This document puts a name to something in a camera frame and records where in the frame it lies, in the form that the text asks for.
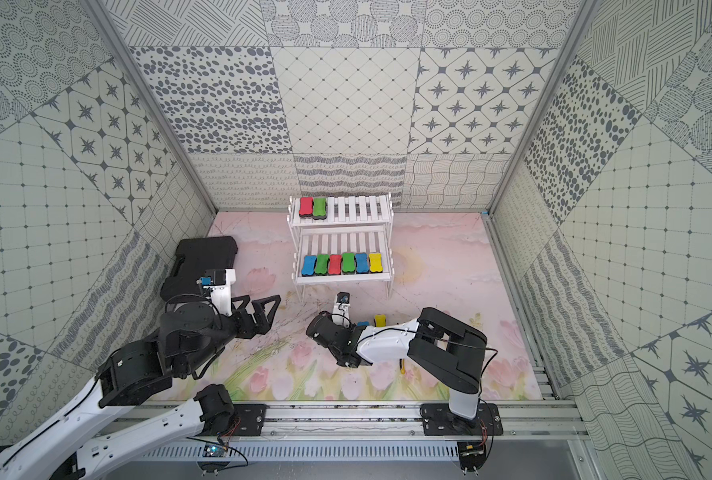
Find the green eraser top shelf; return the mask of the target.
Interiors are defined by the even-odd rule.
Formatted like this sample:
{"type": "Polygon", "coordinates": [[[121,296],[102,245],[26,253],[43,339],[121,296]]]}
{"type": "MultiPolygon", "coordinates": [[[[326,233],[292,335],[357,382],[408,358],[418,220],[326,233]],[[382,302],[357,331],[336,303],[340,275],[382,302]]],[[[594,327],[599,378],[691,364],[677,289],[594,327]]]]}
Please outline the green eraser top shelf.
{"type": "Polygon", "coordinates": [[[312,217],[315,220],[325,220],[328,215],[328,201],[325,197],[315,197],[312,204],[312,217]]]}

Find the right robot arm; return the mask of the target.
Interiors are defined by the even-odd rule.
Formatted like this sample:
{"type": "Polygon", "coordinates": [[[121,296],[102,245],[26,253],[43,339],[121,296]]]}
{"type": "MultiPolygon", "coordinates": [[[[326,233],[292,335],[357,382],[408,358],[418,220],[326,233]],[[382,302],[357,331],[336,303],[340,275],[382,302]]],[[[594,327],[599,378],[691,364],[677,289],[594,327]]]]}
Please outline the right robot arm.
{"type": "Polygon", "coordinates": [[[319,313],[306,335],[328,350],[340,367],[358,368],[409,359],[450,390],[449,410],[477,416],[488,339],[478,329],[433,307],[403,324],[341,325],[332,312],[319,313]]]}

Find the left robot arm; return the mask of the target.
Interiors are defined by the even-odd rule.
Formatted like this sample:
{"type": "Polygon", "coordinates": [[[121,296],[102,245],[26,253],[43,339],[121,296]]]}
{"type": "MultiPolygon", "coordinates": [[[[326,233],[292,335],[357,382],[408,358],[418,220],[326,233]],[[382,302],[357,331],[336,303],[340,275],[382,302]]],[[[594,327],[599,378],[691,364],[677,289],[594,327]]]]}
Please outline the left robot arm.
{"type": "Polygon", "coordinates": [[[179,303],[158,328],[111,353],[93,380],[19,442],[0,446],[0,479],[93,479],[180,438],[234,433],[241,416],[226,387],[210,384],[164,414],[110,435],[114,420],[172,387],[202,378],[234,339],[267,334],[281,298],[229,300],[225,314],[209,300],[179,303]]]}

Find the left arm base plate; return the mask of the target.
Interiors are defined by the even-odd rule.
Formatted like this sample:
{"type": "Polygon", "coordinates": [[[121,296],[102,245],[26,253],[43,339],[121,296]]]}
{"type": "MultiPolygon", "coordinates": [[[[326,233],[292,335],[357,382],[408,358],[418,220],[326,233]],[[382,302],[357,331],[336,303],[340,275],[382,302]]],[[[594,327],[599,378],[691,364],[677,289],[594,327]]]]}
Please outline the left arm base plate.
{"type": "Polygon", "coordinates": [[[262,403],[208,406],[201,416],[205,436],[259,437],[268,406],[262,403]]]}

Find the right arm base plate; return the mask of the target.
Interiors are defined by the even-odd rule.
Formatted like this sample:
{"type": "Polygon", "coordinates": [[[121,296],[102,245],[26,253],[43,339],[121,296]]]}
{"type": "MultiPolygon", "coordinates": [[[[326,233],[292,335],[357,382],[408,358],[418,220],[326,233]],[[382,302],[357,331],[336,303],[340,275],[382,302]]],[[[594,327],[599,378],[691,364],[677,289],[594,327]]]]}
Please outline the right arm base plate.
{"type": "Polygon", "coordinates": [[[481,400],[473,419],[455,415],[444,403],[420,406],[423,431],[426,436],[502,436],[504,428],[499,408],[481,400]]]}

